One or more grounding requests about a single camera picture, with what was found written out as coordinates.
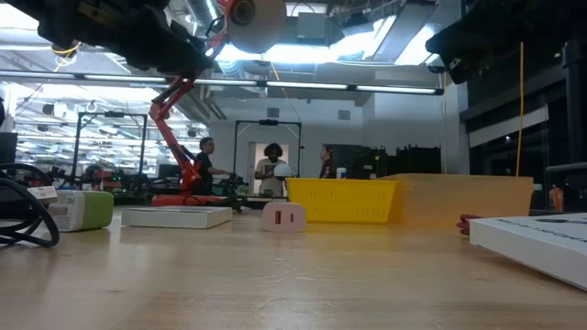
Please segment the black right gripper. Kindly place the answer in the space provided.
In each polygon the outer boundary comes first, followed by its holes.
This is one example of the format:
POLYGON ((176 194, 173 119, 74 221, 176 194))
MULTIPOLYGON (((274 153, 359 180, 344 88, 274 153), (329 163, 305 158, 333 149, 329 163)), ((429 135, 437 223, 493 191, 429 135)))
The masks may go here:
POLYGON ((475 0, 471 10, 426 41, 455 84, 482 76, 520 41, 527 0, 475 0))

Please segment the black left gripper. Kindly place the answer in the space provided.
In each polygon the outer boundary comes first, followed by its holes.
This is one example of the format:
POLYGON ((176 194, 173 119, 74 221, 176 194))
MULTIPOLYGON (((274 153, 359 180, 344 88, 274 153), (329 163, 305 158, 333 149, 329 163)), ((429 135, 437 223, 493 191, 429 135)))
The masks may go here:
POLYGON ((60 47, 77 40, 111 50, 142 70, 192 77, 213 61, 203 53, 201 39, 165 16, 169 2, 43 0, 39 34, 60 47))

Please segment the white box with small print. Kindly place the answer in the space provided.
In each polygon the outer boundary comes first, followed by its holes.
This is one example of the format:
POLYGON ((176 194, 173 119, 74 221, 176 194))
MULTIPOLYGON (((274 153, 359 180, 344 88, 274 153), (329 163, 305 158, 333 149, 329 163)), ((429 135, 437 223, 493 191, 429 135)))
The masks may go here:
POLYGON ((124 209, 122 226, 208 229, 233 220, 229 207, 161 206, 124 209))

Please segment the green white wall charger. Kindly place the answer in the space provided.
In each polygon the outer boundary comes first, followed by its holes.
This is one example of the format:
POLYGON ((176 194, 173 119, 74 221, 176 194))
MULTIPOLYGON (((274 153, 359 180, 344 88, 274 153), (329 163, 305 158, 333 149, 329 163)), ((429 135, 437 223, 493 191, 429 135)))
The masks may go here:
POLYGON ((62 233, 95 230, 112 222, 114 196, 100 191, 57 191, 57 202, 49 205, 58 230, 62 233))

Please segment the white power adapter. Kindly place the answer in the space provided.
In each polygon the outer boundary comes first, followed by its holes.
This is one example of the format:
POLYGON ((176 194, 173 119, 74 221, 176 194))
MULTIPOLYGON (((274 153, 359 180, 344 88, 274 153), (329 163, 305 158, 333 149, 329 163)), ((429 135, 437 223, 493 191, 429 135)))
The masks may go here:
POLYGON ((267 203, 262 210, 262 227, 268 232, 301 233, 306 228, 306 210, 299 203, 267 203))

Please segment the white box with black picture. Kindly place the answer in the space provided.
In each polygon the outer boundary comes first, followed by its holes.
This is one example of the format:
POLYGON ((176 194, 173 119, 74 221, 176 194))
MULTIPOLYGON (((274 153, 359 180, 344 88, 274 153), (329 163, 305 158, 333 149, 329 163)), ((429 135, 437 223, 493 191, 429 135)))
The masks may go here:
POLYGON ((587 292, 587 213, 473 219, 470 242, 587 292))

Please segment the orange translucent plastic bin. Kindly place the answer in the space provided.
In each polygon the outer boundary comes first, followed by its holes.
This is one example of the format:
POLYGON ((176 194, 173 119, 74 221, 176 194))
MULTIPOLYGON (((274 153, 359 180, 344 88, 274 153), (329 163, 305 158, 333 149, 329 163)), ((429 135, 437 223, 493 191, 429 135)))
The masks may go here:
POLYGON ((389 219, 408 227, 453 227, 462 215, 526 216, 534 191, 531 177, 403 173, 389 219))

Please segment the red desk lamp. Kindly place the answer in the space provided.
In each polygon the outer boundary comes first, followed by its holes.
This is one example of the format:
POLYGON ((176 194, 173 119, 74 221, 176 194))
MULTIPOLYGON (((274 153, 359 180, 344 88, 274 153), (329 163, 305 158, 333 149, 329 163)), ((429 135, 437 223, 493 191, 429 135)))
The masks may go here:
MULTIPOLYGON (((247 53, 263 53, 273 47, 285 30, 287 9, 285 0, 216 0, 223 10, 217 20, 223 23, 222 29, 209 36, 204 42, 203 53, 213 61, 227 43, 247 53)), ((165 122, 169 110, 195 85, 194 81, 204 71, 192 77, 178 76, 168 89, 152 100, 150 117, 156 124, 167 146, 175 157, 181 170, 179 192, 176 194, 156 194, 152 206, 214 206, 230 207, 239 210, 242 199, 237 196, 194 195, 196 184, 201 177, 195 155, 182 146, 165 122)))

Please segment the person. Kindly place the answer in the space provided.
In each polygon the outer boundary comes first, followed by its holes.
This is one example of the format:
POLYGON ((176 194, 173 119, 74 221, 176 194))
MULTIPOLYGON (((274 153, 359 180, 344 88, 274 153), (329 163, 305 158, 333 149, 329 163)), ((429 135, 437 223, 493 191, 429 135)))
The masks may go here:
POLYGON ((200 152, 195 156, 194 164, 198 165, 198 174, 201 177, 196 184, 194 195, 208 196, 213 191, 213 179, 215 175, 230 175, 228 170, 215 168, 210 160, 210 155, 215 151, 215 142, 211 137, 200 140, 200 152))
POLYGON ((283 197, 283 182, 275 177, 274 170, 280 164, 283 154, 282 147, 277 143, 269 144, 263 150, 264 158, 257 162, 254 179, 260 181, 259 195, 283 197))
POLYGON ((331 147, 322 147, 321 160, 322 166, 319 174, 320 179, 335 179, 336 168, 332 160, 333 150, 331 147))

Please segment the long ceiling light strip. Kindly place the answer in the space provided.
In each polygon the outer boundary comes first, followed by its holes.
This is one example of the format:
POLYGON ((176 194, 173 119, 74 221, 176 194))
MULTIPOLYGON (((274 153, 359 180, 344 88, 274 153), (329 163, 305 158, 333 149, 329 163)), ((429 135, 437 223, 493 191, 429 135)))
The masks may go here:
MULTIPOLYGON (((0 81, 31 81, 31 82, 78 82, 79 84, 107 85, 112 83, 128 84, 131 87, 158 87, 170 85, 172 77, 131 76, 112 74, 91 74, 78 72, 53 72, 53 71, 14 71, 0 70, 0 81)), ((311 89, 361 93, 382 94, 421 94, 442 95, 442 88, 425 88, 394 85, 365 85, 330 82, 288 82, 288 81, 263 81, 263 80, 229 80, 198 78, 195 84, 207 86, 230 87, 260 87, 283 89, 311 89)))

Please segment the black stand pole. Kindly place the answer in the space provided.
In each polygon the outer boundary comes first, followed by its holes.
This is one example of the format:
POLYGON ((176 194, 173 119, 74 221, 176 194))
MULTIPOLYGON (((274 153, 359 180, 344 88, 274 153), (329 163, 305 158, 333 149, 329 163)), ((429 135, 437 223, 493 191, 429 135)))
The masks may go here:
POLYGON ((570 163, 587 165, 587 39, 569 40, 564 48, 570 163))

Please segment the orange bottle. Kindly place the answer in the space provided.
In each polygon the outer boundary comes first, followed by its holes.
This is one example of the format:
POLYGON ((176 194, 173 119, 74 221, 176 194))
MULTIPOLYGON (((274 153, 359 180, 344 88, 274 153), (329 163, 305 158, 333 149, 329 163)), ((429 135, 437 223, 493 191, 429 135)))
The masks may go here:
POLYGON ((564 211, 564 191, 557 185, 553 185, 548 192, 549 207, 556 213, 564 211))

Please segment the yellow slotted plastic basket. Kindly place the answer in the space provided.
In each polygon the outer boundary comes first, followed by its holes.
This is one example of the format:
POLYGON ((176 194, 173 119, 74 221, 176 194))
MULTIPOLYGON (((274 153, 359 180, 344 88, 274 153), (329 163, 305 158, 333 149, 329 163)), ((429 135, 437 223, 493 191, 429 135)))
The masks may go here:
POLYGON ((308 223, 386 224, 397 181, 307 179, 286 180, 292 203, 306 210, 308 223))

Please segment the black monitor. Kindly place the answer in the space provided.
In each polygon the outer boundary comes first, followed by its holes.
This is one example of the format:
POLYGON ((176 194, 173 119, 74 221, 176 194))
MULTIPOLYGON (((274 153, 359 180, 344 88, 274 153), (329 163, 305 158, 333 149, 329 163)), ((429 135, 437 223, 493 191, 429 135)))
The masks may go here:
POLYGON ((0 132, 0 165, 14 163, 17 154, 17 133, 0 132))

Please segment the black metal frame rig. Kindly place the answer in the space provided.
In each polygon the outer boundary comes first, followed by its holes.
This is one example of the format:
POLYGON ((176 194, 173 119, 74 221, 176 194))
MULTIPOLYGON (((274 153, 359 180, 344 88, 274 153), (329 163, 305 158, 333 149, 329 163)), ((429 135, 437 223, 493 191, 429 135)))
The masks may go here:
POLYGON ((249 195, 260 194, 260 180, 254 178, 254 172, 258 162, 266 158, 263 150, 271 143, 280 145, 281 160, 290 166, 294 175, 300 176, 304 149, 302 127, 299 122, 276 119, 235 122, 232 170, 249 185, 249 195))
POLYGON ((142 124, 138 124, 138 127, 142 129, 140 137, 141 137, 141 144, 140 144, 140 154, 139 154, 139 166, 138 166, 138 174, 143 174, 144 168, 144 156, 145 156, 145 147, 146 147, 146 137, 147 137, 147 128, 148 128, 148 116, 145 114, 132 114, 132 113, 124 113, 124 112, 116 112, 116 111, 105 111, 105 112, 95 112, 90 113, 88 111, 80 112, 78 114, 78 119, 76 123, 76 135, 74 140, 74 151, 73 151, 73 159, 72 159, 72 172, 69 176, 68 182, 74 183, 76 178, 77 172, 77 165, 78 165, 78 157, 79 157, 79 145, 81 139, 81 132, 82 130, 92 121, 98 117, 110 117, 110 118, 123 118, 125 116, 129 117, 140 117, 143 120, 142 124))

